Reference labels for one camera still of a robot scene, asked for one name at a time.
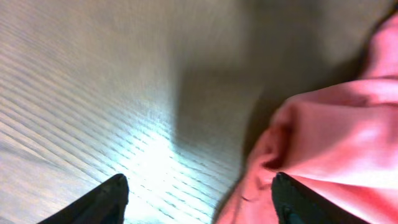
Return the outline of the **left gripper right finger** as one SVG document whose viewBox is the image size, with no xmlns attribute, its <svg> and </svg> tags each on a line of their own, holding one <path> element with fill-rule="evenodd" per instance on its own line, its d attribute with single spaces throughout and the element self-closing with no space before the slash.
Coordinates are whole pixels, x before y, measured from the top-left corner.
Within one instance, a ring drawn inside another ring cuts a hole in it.
<svg viewBox="0 0 398 224">
<path fill-rule="evenodd" d="M 271 192 L 279 223 L 367 224 L 283 172 L 273 178 Z"/>
</svg>

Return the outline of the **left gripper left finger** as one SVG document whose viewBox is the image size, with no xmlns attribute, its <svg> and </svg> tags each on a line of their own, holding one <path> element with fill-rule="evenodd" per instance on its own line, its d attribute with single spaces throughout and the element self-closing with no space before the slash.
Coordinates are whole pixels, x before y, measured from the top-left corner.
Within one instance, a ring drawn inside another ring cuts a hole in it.
<svg viewBox="0 0 398 224">
<path fill-rule="evenodd" d="M 116 174 L 39 224 L 123 224 L 129 186 Z"/>
</svg>

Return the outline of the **red-orange t-shirt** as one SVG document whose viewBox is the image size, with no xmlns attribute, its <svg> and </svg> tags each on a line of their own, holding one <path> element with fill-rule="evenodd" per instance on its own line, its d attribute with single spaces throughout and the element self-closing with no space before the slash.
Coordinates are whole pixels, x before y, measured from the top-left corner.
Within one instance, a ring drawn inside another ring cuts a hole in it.
<svg viewBox="0 0 398 224">
<path fill-rule="evenodd" d="M 277 223 L 284 172 L 369 223 L 397 222 L 397 16 L 373 35 L 361 78 L 287 99 L 249 158 L 218 223 Z"/>
</svg>

